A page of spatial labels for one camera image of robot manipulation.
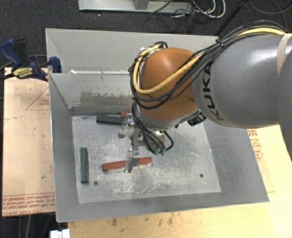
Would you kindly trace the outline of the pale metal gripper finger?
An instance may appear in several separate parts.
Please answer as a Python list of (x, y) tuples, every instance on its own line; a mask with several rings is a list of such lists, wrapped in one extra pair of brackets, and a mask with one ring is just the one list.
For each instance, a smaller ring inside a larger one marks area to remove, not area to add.
[(127, 151), (125, 159), (125, 172), (130, 173), (133, 169), (133, 152), (131, 150)]
[(140, 153), (139, 153), (139, 149), (133, 149), (133, 155), (132, 155), (132, 166), (136, 167), (139, 160), (140, 160)]

